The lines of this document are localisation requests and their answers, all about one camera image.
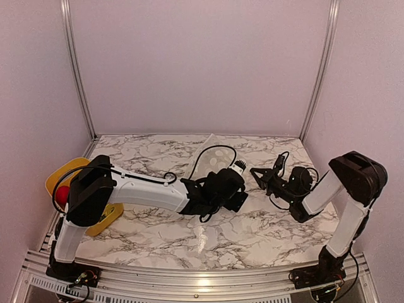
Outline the right aluminium frame post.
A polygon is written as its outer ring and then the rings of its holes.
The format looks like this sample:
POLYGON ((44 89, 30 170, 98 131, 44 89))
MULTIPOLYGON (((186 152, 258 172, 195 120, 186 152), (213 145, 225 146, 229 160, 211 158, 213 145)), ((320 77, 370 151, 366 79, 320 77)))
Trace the right aluminium frame post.
POLYGON ((340 10, 340 1, 339 0, 330 1, 328 22, 326 26, 326 33, 324 37, 324 43, 319 62, 319 67, 314 82, 314 86, 312 89, 309 105, 304 118, 304 122, 300 130, 299 139, 301 140, 301 142, 305 142, 309 134, 309 130, 312 121, 314 119, 316 107, 318 106, 319 103, 324 78, 326 76, 327 68, 330 63, 333 44, 335 41, 339 10, 340 10))

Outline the clear polka dot zip bag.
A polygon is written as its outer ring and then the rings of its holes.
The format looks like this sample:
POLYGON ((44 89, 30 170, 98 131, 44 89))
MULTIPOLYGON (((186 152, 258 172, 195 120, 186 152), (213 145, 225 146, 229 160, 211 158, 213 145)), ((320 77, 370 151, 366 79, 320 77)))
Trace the clear polka dot zip bag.
POLYGON ((184 178, 196 180, 206 177, 210 172, 217 173, 227 168, 235 156, 235 151, 225 146, 217 136, 210 134, 191 156, 184 178))

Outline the fake red pepper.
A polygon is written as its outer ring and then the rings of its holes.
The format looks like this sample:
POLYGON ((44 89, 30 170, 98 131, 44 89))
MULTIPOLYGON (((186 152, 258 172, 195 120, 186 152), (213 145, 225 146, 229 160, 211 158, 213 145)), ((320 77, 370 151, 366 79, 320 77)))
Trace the fake red pepper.
POLYGON ((64 206, 68 202, 69 191, 70 191, 69 186, 59 186, 58 187, 58 189, 56 191, 56 195, 55 195, 55 201, 60 207, 64 208, 64 206))

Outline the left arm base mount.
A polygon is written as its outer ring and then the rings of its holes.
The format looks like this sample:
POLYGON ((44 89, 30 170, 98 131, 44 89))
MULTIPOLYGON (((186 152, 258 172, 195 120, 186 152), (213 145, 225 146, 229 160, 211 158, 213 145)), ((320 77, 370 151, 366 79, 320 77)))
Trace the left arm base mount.
POLYGON ((86 277, 81 278, 79 284, 86 283, 89 287, 96 287, 100 278, 100 268, 80 263, 60 263, 49 264, 46 269, 46 275, 57 280, 74 283, 82 274, 86 277))

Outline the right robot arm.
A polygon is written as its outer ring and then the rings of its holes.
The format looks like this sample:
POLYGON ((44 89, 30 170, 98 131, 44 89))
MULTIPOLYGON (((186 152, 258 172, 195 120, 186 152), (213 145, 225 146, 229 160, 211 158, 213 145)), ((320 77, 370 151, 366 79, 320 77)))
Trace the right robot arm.
POLYGON ((304 223, 319 215, 342 191, 348 194, 345 209, 330 241, 310 269, 319 283, 327 282, 342 267, 354 241, 361 235, 372 207, 388 182, 384 166, 357 151, 329 161, 329 170, 313 183, 309 170, 295 167, 288 180, 280 177, 285 158, 270 169, 251 168, 250 173, 268 197, 288 203, 291 216, 304 223))

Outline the left aluminium frame post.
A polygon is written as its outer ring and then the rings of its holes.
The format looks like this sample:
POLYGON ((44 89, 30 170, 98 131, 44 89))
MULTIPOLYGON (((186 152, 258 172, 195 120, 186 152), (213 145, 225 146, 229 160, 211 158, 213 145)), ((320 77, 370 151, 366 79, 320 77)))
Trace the left aluminium frame post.
POLYGON ((81 111, 83 113, 84 121, 86 124, 86 128, 89 134, 89 137, 92 141, 97 139, 97 134, 95 131, 95 127, 92 121, 90 108, 88 105, 88 100, 86 97, 85 87, 83 84, 83 80, 80 73, 80 64, 78 60, 78 55, 76 51, 76 45, 74 41, 74 31, 73 31, 73 21, 71 18, 71 7, 70 1, 61 0, 61 14, 62 14, 62 22, 64 27, 64 34, 66 38, 66 45, 68 49, 68 55, 70 60, 70 65, 72 69, 74 85, 76 88, 76 92, 78 95, 78 100, 80 103, 81 111))

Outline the aluminium frame post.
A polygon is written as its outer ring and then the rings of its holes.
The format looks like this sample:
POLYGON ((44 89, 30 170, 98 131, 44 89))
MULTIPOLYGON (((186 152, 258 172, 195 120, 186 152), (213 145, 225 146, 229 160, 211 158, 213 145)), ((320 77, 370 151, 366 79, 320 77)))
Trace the aluminium frame post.
POLYGON ((80 64, 78 60, 78 55, 76 51, 76 45, 74 41, 74 31, 73 31, 73 21, 71 18, 71 7, 70 1, 61 0, 61 14, 62 14, 62 22, 64 27, 64 34, 66 38, 66 45, 68 49, 68 55, 70 60, 70 65, 72 69, 74 85, 76 88, 76 92, 78 95, 78 100, 80 103, 81 111, 83 113, 84 121, 86 124, 86 128, 89 134, 89 137, 92 141, 97 139, 97 134, 95 131, 95 127, 92 121, 90 108, 88 105, 88 100, 86 97, 85 87, 83 84, 83 80, 80 73, 80 64))
POLYGON ((330 1, 328 22, 326 26, 326 33, 324 37, 324 43, 319 62, 319 67, 314 82, 314 86, 312 89, 309 105, 304 118, 304 122, 300 130, 299 139, 301 140, 301 142, 305 142, 309 134, 309 130, 312 121, 314 119, 316 107, 318 106, 319 103, 324 78, 326 76, 327 68, 330 63, 333 44, 335 41, 339 10, 340 10, 340 1, 339 0, 330 1))

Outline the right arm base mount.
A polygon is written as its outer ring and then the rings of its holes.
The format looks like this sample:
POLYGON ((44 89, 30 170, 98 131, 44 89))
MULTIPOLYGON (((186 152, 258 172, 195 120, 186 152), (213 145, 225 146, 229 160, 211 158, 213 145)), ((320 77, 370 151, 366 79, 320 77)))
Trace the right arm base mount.
POLYGON ((296 268, 290 271, 288 278, 296 289, 316 287, 318 285, 342 281, 346 277, 344 267, 327 270, 321 269, 320 265, 296 268))

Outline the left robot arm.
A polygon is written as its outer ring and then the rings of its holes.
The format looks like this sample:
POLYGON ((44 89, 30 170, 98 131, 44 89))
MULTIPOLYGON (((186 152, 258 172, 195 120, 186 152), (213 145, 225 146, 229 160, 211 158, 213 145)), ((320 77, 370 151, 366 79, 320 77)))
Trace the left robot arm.
POLYGON ((67 165, 53 174, 51 197, 61 214, 50 246, 49 277, 75 284, 94 282, 99 269, 75 261, 81 239, 101 219, 107 205, 126 203, 196 215, 208 222, 221 208, 237 213, 246 193, 246 163, 233 158, 228 167, 192 180, 166 172, 162 178, 117 170, 107 155, 84 165, 67 165))

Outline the yellow plastic basket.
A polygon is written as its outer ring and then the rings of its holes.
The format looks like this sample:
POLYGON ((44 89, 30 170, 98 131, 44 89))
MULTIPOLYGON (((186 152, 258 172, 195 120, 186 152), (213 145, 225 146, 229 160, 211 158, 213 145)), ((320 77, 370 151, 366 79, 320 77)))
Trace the yellow plastic basket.
POLYGON ((91 161, 76 158, 53 172, 45 182, 54 208, 79 227, 98 223, 116 185, 107 155, 99 155, 91 161), (69 192, 65 207, 61 208, 54 188, 63 186, 69 187, 69 192))

